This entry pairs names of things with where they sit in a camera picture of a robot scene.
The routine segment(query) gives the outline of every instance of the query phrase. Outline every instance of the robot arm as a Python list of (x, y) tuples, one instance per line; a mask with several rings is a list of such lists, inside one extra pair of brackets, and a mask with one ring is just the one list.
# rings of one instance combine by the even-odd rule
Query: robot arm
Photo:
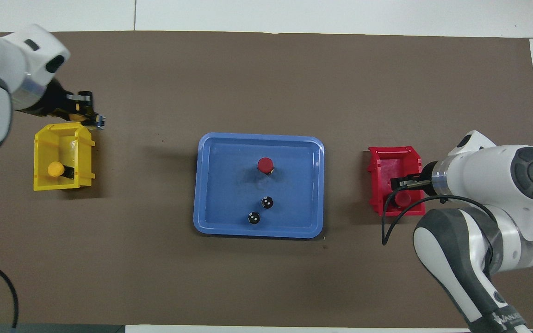
[(104, 118), (93, 111), (91, 92), (73, 95), (53, 79), (69, 56), (65, 46), (38, 25), (0, 37), (0, 145), (13, 110), (104, 127)]
[(495, 273), (533, 266), (533, 147), (495, 146), (472, 131), (448, 158), (425, 169), (416, 181), (431, 180), (425, 188), (430, 196), (476, 200), (497, 223), (476, 207), (429, 211), (413, 236), (421, 263), (450, 295), (472, 333), (529, 332), (483, 267), (488, 264)]

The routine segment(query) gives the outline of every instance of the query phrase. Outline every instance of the brown mat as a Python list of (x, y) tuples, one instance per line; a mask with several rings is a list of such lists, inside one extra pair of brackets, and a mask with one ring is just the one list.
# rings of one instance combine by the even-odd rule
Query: brown mat
[[(22, 322), (465, 327), (413, 251), (417, 217), (381, 246), (362, 151), (412, 145), (427, 163), (471, 129), (533, 145), (526, 39), (56, 35), (72, 52), (59, 80), (92, 90), (108, 129), (94, 133), (92, 187), (33, 192), (33, 135), (60, 121), (15, 114), (0, 150), (0, 268)], [(322, 140), (322, 234), (197, 232), (197, 144), (210, 131)], [(533, 268), (494, 282), (533, 327)], [(0, 322), (9, 318), (0, 282)]]

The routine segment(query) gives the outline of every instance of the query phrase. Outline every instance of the cable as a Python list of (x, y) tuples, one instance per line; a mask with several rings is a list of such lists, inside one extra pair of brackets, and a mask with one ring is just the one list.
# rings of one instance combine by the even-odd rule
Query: cable
[[(396, 194), (398, 192), (400, 192), (402, 190), (406, 190), (407, 188), (415, 188), (415, 187), (408, 187), (407, 185), (402, 185), (401, 187), (396, 188), (388, 196), (387, 200), (385, 201), (384, 211), (383, 211), (383, 214), (382, 214), (382, 217), (381, 217), (381, 244), (382, 245), (386, 245), (388, 243), (388, 240), (390, 238), (390, 234), (392, 233), (392, 230), (394, 229), (394, 226), (396, 226), (396, 223), (398, 223), (398, 221), (404, 216), (404, 214), (406, 214), (407, 211), (413, 209), (413, 207), (415, 207), (418, 204), (421, 204), (423, 202), (428, 202), (428, 201), (431, 201), (431, 200), (441, 200), (441, 203), (445, 203), (446, 199), (453, 199), (453, 200), (460, 200), (460, 201), (463, 201), (463, 202), (471, 203), (474, 206), (477, 206), (478, 208), (480, 208), (482, 211), (484, 211), (489, 216), (489, 218), (492, 221), (494, 221), (495, 224), (497, 224), (497, 219), (495, 218), (495, 215), (493, 214), (493, 212), (490, 211), (482, 203), (476, 202), (476, 201), (474, 201), (474, 200), (472, 200), (470, 198), (466, 198), (466, 197), (452, 196), (452, 195), (444, 194), (444, 195), (440, 195), (440, 196), (430, 196), (430, 197), (427, 197), (427, 198), (423, 198), (423, 199), (417, 200), (416, 202), (410, 204), (410, 206), (406, 207), (403, 211), (400, 212), (400, 214), (398, 214), (398, 216), (396, 216), (396, 219), (394, 221), (392, 221), (392, 223), (390, 224), (390, 227), (388, 228), (388, 233), (386, 233), (385, 232), (385, 213), (388, 210), (388, 206), (389, 206), (391, 200), (396, 196)], [(484, 233), (482, 228), (480, 228), (480, 225), (478, 224), (478, 222), (476, 220), (475, 220), (475, 222), (476, 222), (476, 225), (478, 225), (478, 229), (480, 230), (480, 234), (482, 234), (484, 240), (486, 240), (487, 244), (489, 245), (489, 248), (487, 249), (487, 253), (484, 256), (484, 269), (483, 269), (483, 272), (484, 272), (485, 276), (490, 279), (489, 266), (490, 266), (491, 261), (493, 259), (493, 245), (491, 244), (489, 238)]]
[(11, 295), (13, 297), (13, 322), (11, 324), (12, 331), (15, 331), (16, 326), (18, 325), (18, 313), (19, 313), (19, 307), (18, 307), (18, 294), (15, 292), (15, 287), (13, 287), (13, 283), (11, 283), (11, 280), (9, 280), (8, 276), (0, 270), (0, 276), (6, 281), (9, 291), (11, 291)]

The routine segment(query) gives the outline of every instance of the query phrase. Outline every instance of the blue tray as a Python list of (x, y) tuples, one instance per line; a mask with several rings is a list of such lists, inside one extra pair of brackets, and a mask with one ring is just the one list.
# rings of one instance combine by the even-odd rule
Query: blue tray
[[(258, 171), (258, 160), (275, 171)], [(264, 209), (260, 200), (273, 198)], [(205, 234), (313, 238), (322, 231), (324, 145), (315, 137), (208, 133), (198, 144), (194, 225)], [(252, 225), (248, 215), (260, 214)]]

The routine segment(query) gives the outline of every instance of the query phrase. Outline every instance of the yellow plastic container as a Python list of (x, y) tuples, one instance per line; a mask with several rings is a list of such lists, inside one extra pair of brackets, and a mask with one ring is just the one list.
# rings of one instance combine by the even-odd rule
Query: yellow plastic container
[[(80, 123), (51, 124), (34, 135), (34, 191), (91, 186), (92, 134)], [(73, 169), (73, 178), (60, 176)]]

